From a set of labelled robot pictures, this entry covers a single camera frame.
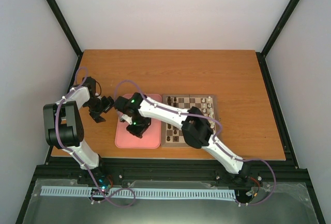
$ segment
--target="pink tray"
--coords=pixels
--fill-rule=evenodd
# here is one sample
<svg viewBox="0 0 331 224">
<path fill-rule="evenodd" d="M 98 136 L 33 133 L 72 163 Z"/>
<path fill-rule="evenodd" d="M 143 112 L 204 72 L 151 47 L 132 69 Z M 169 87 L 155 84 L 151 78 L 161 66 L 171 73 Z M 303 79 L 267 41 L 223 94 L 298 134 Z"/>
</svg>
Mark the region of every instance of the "pink tray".
<svg viewBox="0 0 331 224">
<path fill-rule="evenodd" d="M 131 98 L 133 94 L 126 94 L 123 97 Z M 147 94 L 153 100 L 162 102 L 162 97 L 157 94 Z M 117 121 L 117 129 L 115 136 L 115 145 L 118 148 L 158 148 L 161 144 L 161 121 L 152 119 L 152 123 L 143 137 L 139 139 L 138 137 L 130 134 L 126 127 L 128 123 Z"/>
</svg>

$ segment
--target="chessboard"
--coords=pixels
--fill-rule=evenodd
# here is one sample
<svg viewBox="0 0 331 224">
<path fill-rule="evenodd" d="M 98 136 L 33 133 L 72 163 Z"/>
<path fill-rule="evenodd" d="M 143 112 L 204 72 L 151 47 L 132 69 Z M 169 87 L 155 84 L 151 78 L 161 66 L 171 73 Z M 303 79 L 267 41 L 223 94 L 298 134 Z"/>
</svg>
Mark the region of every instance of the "chessboard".
<svg viewBox="0 0 331 224">
<path fill-rule="evenodd" d="M 219 120 L 217 109 L 217 97 L 215 95 L 163 95 L 162 103 L 182 109 L 197 107 L 205 116 Z M 210 127 L 216 133 L 218 126 L 209 121 Z M 188 147 L 184 136 L 178 128 L 162 122 L 161 124 L 161 146 L 162 147 Z"/>
</svg>

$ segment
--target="wooden table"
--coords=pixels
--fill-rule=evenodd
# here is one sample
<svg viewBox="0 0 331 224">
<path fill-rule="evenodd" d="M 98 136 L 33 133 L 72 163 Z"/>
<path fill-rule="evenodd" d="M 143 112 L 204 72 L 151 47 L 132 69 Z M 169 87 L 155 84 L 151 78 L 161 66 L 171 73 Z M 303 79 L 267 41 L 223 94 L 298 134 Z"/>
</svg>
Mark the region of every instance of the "wooden table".
<svg viewBox="0 0 331 224">
<path fill-rule="evenodd" d="M 86 50 L 81 66 L 112 96 L 116 85 L 135 81 L 146 93 L 217 95 L 223 142 L 244 158 L 285 160 L 282 144 L 254 51 L 242 50 Z M 119 95 L 133 93 L 122 84 Z M 96 124 L 88 109 L 80 110 L 85 140 L 101 157 L 211 159 L 190 147 L 121 149 L 114 143 L 117 115 L 103 114 Z M 68 156 L 53 149 L 52 156 Z"/>
</svg>

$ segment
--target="white wall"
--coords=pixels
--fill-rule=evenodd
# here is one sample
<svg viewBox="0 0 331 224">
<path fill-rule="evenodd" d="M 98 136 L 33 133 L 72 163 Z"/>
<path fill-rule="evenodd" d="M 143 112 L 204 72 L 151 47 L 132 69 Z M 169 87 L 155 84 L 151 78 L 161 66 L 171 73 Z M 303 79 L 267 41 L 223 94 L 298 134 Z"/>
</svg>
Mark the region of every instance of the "white wall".
<svg viewBox="0 0 331 224">
<path fill-rule="evenodd" d="M 299 165 L 331 223 L 331 1 L 301 0 L 267 64 Z"/>
<path fill-rule="evenodd" d="M 45 0 L 0 0 L 0 222 L 14 223 L 48 146 L 42 107 L 57 101 L 76 63 Z"/>
<path fill-rule="evenodd" d="M 83 49 L 261 51 L 289 0 L 57 0 Z"/>
</svg>

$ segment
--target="looped purple cable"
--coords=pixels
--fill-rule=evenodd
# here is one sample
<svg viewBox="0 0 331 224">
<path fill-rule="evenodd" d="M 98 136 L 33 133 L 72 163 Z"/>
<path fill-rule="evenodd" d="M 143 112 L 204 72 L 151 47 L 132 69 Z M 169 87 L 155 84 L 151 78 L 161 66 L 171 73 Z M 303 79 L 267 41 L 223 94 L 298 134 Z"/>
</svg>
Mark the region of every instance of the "looped purple cable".
<svg viewBox="0 0 331 224">
<path fill-rule="evenodd" d="M 73 94 L 73 92 L 75 92 L 75 91 L 77 91 L 78 89 L 80 89 L 80 88 L 82 87 L 82 85 L 84 84 L 84 82 L 85 82 L 85 80 L 86 80 L 86 78 L 87 78 L 87 75 L 88 75 L 88 70 L 87 70 L 86 67 L 80 67 L 80 68 L 77 70 L 76 75 L 75 75 L 75 82 L 77 83 L 77 75 L 78 75 L 78 72 L 79 72 L 80 70 L 82 70 L 82 69 L 84 69 L 84 70 L 86 71 L 86 73 L 85 73 L 85 77 L 83 78 L 82 82 L 81 82 L 76 88 L 70 90 L 69 93 L 66 94 L 66 96 L 64 97 L 64 99 L 62 99 L 62 100 L 59 102 L 58 106 L 57 106 L 56 113 L 55 113 L 55 134 L 56 134 L 57 142 L 58 142 L 58 144 L 60 145 L 60 147 L 61 147 L 62 149 L 67 150 L 67 151 L 69 151 L 70 153 L 72 153 L 72 155 L 77 159 L 77 161 L 79 161 L 82 165 L 85 166 L 85 168 L 87 169 L 89 175 L 91 176 L 91 178 L 92 178 L 92 180 L 93 180 L 95 186 L 97 187 L 97 189 L 98 189 L 98 191 L 101 193 L 101 195 L 104 197 L 104 200 L 105 200 L 105 201 L 108 201 L 109 203 L 111 203 L 111 204 L 113 204 L 114 206 L 117 206 L 117 207 L 129 207 L 129 206 L 132 206 L 132 205 L 135 203 L 135 201 L 136 201 L 136 194 L 134 193 L 134 191 L 133 191 L 132 189 L 129 189 L 129 188 L 123 188 L 123 189 L 118 189 L 118 190 L 116 190 L 116 191 L 114 192 L 114 194 L 116 194 L 117 192 L 120 192 L 120 191 L 122 191 L 122 190 L 129 190 L 129 191 L 131 191 L 132 194 L 133 194 L 133 201 L 132 201 L 129 205 L 122 206 L 122 205 L 118 205 L 118 204 L 112 202 L 109 198 L 111 198 L 114 194 L 111 194 L 110 196 L 107 197 L 107 196 L 102 192 L 102 190 L 100 189 L 100 187 L 99 187 L 97 181 L 95 180 L 95 178 L 94 178 L 94 176 L 93 176 L 93 173 L 92 173 L 92 171 L 90 170 L 90 168 L 84 163 L 84 161 L 83 161 L 83 160 L 82 160 L 82 159 L 81 159 L 81 158 L 80 158 L 80 157 L 79 157 L 79 156 L 78 156 L 78 155 L 77 155 L 72 149 L 65 147 L 65 146 L 63 145 L 62 141 L 61 141 L 61 138 L 60 138 L 60 135 L 59 135 L 59 131 L 58 131 L 60 109 L 61 109 L 62 104 L 66 101 L 66 98 L 69 98 L 69 97 Z"/>
<path fill-rule="evenodd" d="M 123 81 L 119 82 L 119 84 L 118 84 L 118 85 L 116 86 L 116 88 L 115 88 L 115 92 L 114 92 L 114 100 L 116 100 L 116 95 L 117 95 L 117 91 L 118 91 L 119 86 L 121 86 L 123 83 L 126 83 L 126 82 L 133 84 L 133 85 L 137 88 L 137 90 L 138 90 L 138 92 L 140 93 L 140 95 L 142 96 L 142 98 L 143 98 L 145 101 L 147 101 L 150 105 L 154 105 L 151 101 L 149 101 L 149 100 L 144 96 L 144 94 L 142 93 L 140 87 L 139 87 L 135 82 L 133 82 L 132 80 L 123 80 Z M 156 105 L 156 107 L 157 107 L 157 108 L 160 108 L 160 109 L 162 109 L 162 110 L 166 110 L 166 111 L 168 111 L 168 112 L 174 113 L 174 114 L 178 114 L 177 111 L 173 111 L 173 110 L 167 109 L 167 108 L 162 107 L 162 106 L 159 106 L 159 105 Z M 204 116 L 204 115 L 199 115 L 199 114 L 181 113 L 181 115 L 186 115 L 186 116 L 192 116 L 192 117 L 204 118 L 204 119 L 211 120 L 211 121 L 215 122 L 220 128 L 219 128 L 219 130 L 213 135 L 213 141 L 215 142 L 215 144 L 217 145 L 217 147 L 218 147 L 222 152 L 224 152 L 226 155 L 228 155 L 230 158 L 233 158 L 234 160 L 236 160 L 236 161 L 240 161 L 240 162 L 261 161 L 261 162 L 265 163 L 265 164 L 268 166 L 268 168 L 269 168 L 270 171 L 271 171 L 271 174 L 273 175 L 273 179 L 274 179 L 274 186 L 273 186 L 273 189 L 271 190 L 270 194 L 269 194 L 265 199 L 263 199 L 263 200 L 261 200 L 260 202 L 257 202 L 257 203 L 251 203 L 251 204 L 249 204 L 249 206 L 256 206 L 256 205 L 259 205 L 259 204 L 265 202 L 267 199 L 269 199 L 269 198 L 271 197 L 271 195 L 272 195 L 272 194 L 274 193 L 274 191 L 276 190 L 276 176 L 275 176 L 275 173 L 274 173 L 273 169 L 272 169 L 271 166 L 267 163 L 267 161 L 265 161 L 265 160 L 263 160 L 263 159 L 260 159 L 260 158 L 239 159 L 239 158 L 235 158 L 235 157 L 233 157 L 230 153 L 228 153 L 228 152 L 227 152 L 222 146 L 220 146 L 220 145 L 215 141 L 215 138 L 216 138 L 216 137 L 222 132 L 222 130 L 223 130 L 223 126 L 222 126 L 222 124 L 220 124 L 219 121 L 217 121 L 217 120 L 215 120 L 215 119 L 213 119 L 213 118 L 211 118 L 211 117 L 209 117 L 209 116 Z"/>
</svg>

